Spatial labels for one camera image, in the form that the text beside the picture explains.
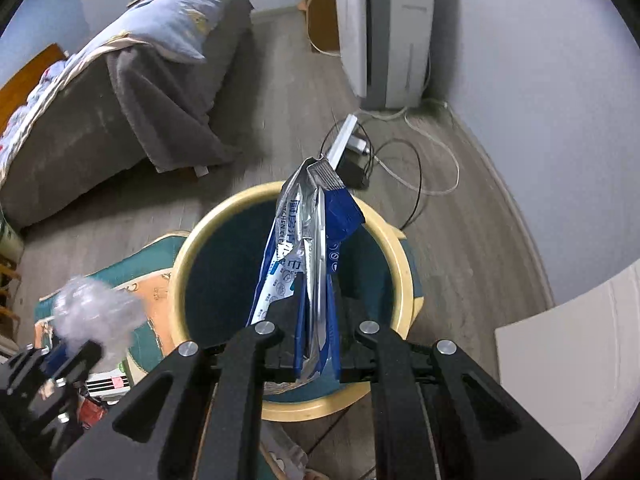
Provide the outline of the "clear plastic wrap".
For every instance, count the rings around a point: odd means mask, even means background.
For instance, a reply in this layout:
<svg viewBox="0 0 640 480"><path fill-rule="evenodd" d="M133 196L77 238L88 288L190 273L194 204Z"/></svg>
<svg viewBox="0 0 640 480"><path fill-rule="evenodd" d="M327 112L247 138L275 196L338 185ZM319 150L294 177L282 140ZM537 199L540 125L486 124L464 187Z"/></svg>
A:
<svg viewBox="0 0 640 480"><path fill-rule="evenodd" d="M102 358L94 368L100 373L119 366L134 331L146 322L138 296L86 276L76 276L60 289L52 312L54 333L69 352L77 352L87 341L101 346Z"/></svg>

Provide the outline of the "blue silver snack wrapper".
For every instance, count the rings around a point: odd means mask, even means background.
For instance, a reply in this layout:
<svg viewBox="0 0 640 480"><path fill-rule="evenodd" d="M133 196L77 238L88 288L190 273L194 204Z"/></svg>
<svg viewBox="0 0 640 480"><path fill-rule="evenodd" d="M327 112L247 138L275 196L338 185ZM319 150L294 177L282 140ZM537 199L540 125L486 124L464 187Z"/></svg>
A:
<svg viewBox="0 0 640 480"><path fill-rule="evenodd" d="M247 323L265 321L284 300L293 343L294 385L311 382L340 356L337 278L341 244L364 223L361 209L329 161L305 159L285 181L262 254Z"/></svg>

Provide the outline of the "yellow teal trash bin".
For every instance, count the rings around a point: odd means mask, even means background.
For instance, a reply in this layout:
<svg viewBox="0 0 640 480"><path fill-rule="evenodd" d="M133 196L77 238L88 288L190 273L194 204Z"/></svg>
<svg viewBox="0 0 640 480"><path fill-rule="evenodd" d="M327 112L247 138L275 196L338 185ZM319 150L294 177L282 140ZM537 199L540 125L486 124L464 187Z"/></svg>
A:
<svg viewBox="0 0 640 480"><path fill-rule="evenodd" d="M248 188L225 200L195 226L178 252L168 289L171 340L202 347L230 339L250 316L262 253L281 183ZM340 253L344 296L363 303L372 320L401 337L424 305L424 292L407 237L365 202L363 226ZM370 391L365 382L342 385L330 372L288 393L266 396L270 422L309 422L337 413Z"/></svg>

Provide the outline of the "white board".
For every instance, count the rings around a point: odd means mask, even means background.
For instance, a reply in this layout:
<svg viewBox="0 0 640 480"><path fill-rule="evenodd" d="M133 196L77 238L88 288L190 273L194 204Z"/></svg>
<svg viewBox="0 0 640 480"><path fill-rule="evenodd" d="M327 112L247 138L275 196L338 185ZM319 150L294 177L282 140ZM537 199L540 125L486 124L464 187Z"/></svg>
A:
<svg viewBox="0 0 640 480"><path fill-rule="evenodd" d="M639 266L495 331L500 384L588 477L639 404Z"/></svg>

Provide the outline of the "teal orange horse rug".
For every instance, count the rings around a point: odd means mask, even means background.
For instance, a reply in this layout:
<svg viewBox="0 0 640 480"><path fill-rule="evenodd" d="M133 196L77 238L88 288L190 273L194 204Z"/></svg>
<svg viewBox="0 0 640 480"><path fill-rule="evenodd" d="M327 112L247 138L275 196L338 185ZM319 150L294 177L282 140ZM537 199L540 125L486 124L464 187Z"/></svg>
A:
<svg viewBox="0 0 640 480"><path fill-rule="evenodd" d="M90 376L92 380L99 375L122 375L125 377L124 386L132 386L160 364L165 354L174 348L168 321L168 288L172 265L185 241L185 232L163 235L131 256L86 275L114 289L132 292L143 301L146 314L146 322L134 331L134 340L126 358L108 372L100 373L93 369ZM54 333L52 312L60 289L41 298L36 305L34 343L38 348L51 349L59 341L63 342Z"/></svg>

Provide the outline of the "wooden headboard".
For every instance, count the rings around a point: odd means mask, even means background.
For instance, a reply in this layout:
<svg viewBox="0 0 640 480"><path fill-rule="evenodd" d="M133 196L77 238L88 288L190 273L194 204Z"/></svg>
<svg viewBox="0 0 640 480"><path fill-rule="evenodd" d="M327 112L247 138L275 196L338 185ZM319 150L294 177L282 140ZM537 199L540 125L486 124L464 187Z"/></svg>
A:
<svg viewBox="0 0 640 480"><path fill-rule="evenodd" d="M52 64L66 59L58 44L49 44L27 62L0 91L0 128L4 131L12 114L26 103L29 92L40 81L43 72Z"/></svg>

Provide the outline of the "white power strip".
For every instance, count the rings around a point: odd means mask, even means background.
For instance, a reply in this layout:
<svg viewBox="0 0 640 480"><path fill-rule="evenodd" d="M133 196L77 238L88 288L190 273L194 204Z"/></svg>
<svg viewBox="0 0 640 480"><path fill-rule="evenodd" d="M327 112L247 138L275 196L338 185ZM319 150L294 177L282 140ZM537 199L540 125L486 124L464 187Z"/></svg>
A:
<svg viewBox="0 0 640 480"><path fill-rule="evenodd" d="M349 148L359 155L370 155L371 145L367 140L352 140L352 136L360 127L360 122L355 114L348 114L342 122L337 137L331 144L329 151L326 153L326 159L330 166L337 170L345 151Z"/></svg>

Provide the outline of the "bed with grey cover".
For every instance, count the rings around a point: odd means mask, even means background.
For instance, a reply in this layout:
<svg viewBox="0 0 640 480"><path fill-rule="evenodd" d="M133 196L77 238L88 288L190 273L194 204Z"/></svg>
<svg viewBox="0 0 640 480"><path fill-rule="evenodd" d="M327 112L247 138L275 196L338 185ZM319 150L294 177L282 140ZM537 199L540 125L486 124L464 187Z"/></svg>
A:
<svg viewBox="0 0 640 480"><path fill-rule="evenodd" d="M108 52L54 98L1 177L1 209L23 229L142 160L158 172L228 164L236 151L209 125L224 76L250 30L250 0L231 0L205 61L170 62L150 46Z"/></svg>

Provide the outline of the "light blue quilt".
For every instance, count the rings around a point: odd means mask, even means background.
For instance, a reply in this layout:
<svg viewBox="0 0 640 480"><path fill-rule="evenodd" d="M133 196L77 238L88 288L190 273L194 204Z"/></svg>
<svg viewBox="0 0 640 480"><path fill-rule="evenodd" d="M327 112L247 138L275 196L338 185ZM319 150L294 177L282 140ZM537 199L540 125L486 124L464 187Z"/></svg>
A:
<svg viewBox="0 0 640 480"><path fill-rule="evenodd" d="M1 177L28 139L36 120L54 98L94 60L141 44L170 62L205 61L204 42L231 0L143 0L106 26L79 52L50 65L27 101L12 114L1 137Z"/></svg>

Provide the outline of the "white air purifier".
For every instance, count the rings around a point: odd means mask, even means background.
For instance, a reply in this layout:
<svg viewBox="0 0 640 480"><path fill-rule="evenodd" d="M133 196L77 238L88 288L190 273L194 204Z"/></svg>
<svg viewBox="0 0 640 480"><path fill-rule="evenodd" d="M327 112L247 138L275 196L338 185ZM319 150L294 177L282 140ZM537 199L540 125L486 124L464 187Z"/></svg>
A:
<svg viewBox="0 0 640 480"><path fill-rule="evenodd" d="M435 0L336 0L344 72L363 110L419 104Z"/></svg>

